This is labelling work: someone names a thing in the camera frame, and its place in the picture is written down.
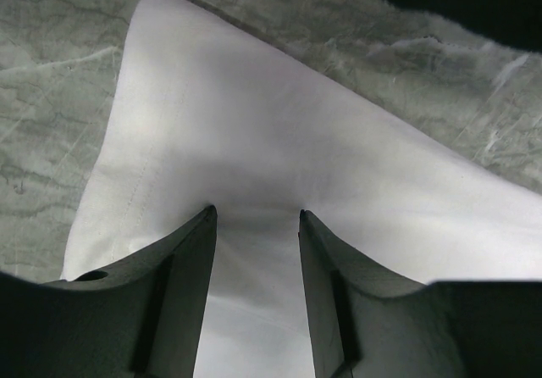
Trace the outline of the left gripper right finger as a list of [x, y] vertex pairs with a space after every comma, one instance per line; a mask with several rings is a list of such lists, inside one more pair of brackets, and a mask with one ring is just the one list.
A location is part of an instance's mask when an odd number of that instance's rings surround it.
[[424, 285], [300, 213], [299, 246], [318, 377], [538, 377], [537, 281]]

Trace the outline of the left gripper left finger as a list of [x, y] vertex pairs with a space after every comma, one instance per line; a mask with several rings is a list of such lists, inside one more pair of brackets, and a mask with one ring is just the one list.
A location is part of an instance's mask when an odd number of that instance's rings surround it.
[[207, 207], [73, 281], [1, 276], [4, 377], [191, 377], [217, 239]]

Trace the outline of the white coca cola t shirt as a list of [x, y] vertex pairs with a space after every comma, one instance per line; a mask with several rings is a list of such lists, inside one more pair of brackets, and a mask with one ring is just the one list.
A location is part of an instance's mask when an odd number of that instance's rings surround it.
[[534, 193], [193, 3], [140, 0], [62, 276], [208, 205], [218, 240], [198, 377], [313, 376], [303, 209], [415, 281], [541, 277]]

